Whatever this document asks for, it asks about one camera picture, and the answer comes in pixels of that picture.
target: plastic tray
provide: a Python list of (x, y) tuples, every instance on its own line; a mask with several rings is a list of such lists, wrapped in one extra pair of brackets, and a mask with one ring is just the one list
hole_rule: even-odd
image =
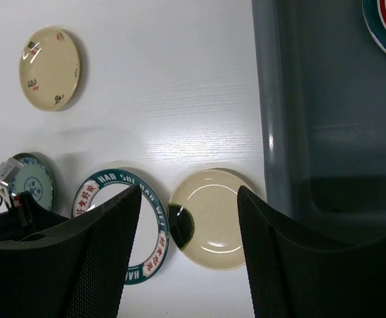
[(267, 202), (356, 241), (386, 233), (386, 55), (361, 0), (254, 0)]

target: cream saucer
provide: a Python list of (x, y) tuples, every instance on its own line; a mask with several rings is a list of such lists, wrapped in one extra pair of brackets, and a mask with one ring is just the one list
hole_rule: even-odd
[(245, 263), (237, 192), (247, 183), (225, 170), (203, 170), (184, 179), (169, 200), (169, 228), (193, 262), (213, 270)]
[(39, 30), (25, 45), (19, 79), (26, 98), (42, 111), (56, 111), (79, 81), (79, 56), (72, 39), (58, 28)]

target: blue and white plate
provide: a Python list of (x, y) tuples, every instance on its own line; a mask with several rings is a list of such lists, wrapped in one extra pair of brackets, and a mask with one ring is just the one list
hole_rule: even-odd
[(48, 168), (32, 154), (17, 154), (13, 158), (24, 166), (9, 184), (9, 193), (15, 196), (27, 191), (41, 207), (51, 211), (54, 182)]
[(386, 53), (386, 4), (381, 0), (363, 0), (363, 15), (374, 41)]

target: white table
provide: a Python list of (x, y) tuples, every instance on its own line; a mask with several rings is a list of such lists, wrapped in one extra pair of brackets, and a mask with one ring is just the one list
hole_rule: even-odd
[[(81, 82), (71, 107), (25, 99), (19, 57), (36, 30), (76, 39)], [(106, 167), (142, 170), (164, 204), (191, 172), (236, 170), (264, 196), (264, 156), (250, 0), (0, 0), (0, 161), (53, 162), (58, 210)], [(206, 270), (174, 244), (160, 272), (125, 286), (120, 317), (252, 317), (246, 267)]]

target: plate with chinese text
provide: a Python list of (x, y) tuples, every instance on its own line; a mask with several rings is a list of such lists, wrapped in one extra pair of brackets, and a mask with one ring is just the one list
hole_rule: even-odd
[(247, 183), (221, 169), (184, 179), (169, 200), (172, 239), (194, 263), (213, 270), (245, 264), (237, 212), (237, 192)]
[(25, 44), (19, 79), (25, 97), (42, 111), (56, 111), (79, 81), (79, 55), (70, 36), (55, 27), (39, 30)]
[(128, 264), (125, 284), (150, 279), (168, 252), (168, 218), (156, 193), (140, 177), (122, 169), (105, 169), (90, 176), (79, 189), (72, 215), (77, 217), (103, 204), (126, 188), (138, 184), (142, 192), (140, 218)]

